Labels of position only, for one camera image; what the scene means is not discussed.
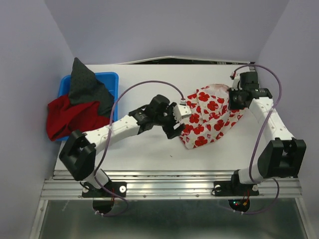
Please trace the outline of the white red poppy skirt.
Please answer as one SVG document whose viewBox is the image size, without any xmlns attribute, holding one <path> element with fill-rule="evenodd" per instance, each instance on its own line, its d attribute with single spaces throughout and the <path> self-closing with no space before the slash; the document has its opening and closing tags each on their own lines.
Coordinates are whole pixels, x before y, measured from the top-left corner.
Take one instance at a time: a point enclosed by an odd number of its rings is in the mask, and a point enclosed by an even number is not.
<svg viewBox="0 0 319 239">
<path fill-rule="evenodd" d="M 211 84 L 187 96 L 191 116 L 179 137 L 186 149 L 194 149 L 221 139 L 244 115 L 244 110 L 229 109 L 228 86 Z"/>
</svg>

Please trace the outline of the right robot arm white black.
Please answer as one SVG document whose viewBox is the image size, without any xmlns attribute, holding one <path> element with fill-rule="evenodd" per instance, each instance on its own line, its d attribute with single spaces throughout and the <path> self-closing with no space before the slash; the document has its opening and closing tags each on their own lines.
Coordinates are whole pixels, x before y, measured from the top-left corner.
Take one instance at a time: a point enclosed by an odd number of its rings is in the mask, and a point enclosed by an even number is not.
<svg viewBox="0 0 319 239">
<path fill-rule="evenodd" d="M 261 127 L 257 138 L 267 142 L 260 155 L 253 150 L 247 168 L 234 173 L 235 179 L 229 182 L 231 192 L 241 194 L 247 184 L 258 184 L 268 178 L 297 177 L 307 147 L 305 141 L 296 139 L 286 128 L 270 91 L 260 88 L 256 72 L 233 73 L 231 79 L 229 109 L 248 109 Z"/>
</svg>

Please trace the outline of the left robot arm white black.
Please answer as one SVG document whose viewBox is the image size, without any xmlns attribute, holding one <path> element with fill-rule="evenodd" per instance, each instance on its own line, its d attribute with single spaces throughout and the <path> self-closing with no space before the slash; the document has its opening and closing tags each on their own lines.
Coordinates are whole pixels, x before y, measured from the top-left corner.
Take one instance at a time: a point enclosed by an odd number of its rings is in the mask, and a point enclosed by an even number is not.
<svg viewBox="0 0 319 239">
<path fill-rule="evenodd" d="M 162 127 L 168 139 L 179 137 L 185 128 L 183 119 L 190 116 L 191 109 L 185 101 L 172 103 L 163 95 L 156 95 L 149 104 L 107 126 L 86 132 L 73 131 L 60 151 L 59 159 L 76 181 L 85 181 L 99 196 L 106 196 L 111 190 L 110 179 L 95 163 L 96 155 L 106 153 L 108 146 L 154 126 Z"/>
</svg>

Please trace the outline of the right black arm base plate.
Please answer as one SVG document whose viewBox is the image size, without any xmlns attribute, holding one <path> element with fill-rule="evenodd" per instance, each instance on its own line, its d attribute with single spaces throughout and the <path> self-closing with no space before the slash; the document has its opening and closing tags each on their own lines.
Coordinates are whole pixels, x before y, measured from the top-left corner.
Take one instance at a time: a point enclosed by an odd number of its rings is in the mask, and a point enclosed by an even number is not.
<svg viewBox="0 0 319 239">
<path fill-rule="evenodd" d="M 253 184 L 233 184 L 231 181 L 214 181 L 211 194 L 216 197 L 259 196 Z"/>
</svg>

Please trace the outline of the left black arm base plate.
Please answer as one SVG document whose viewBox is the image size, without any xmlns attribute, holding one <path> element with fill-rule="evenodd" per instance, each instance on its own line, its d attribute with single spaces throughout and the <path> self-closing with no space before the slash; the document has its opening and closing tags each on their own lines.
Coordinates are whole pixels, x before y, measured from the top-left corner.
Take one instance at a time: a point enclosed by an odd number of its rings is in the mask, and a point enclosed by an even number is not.
<svg viewBox="0 0 319 239">
<path fill-rule="evenodd" d="M 82 186 L 83 198 L 111 198 L 113 196 L 109 192 L 106 192 L 103 188 L 97 189 L 88 182 L 80 182 L 80 185 Z M 123 198 L 126 197 L 127 183 L 124 181 L 111 181 L 108 182 L 104 187 L 114 194 L 117 194 Z"/>
</svg>

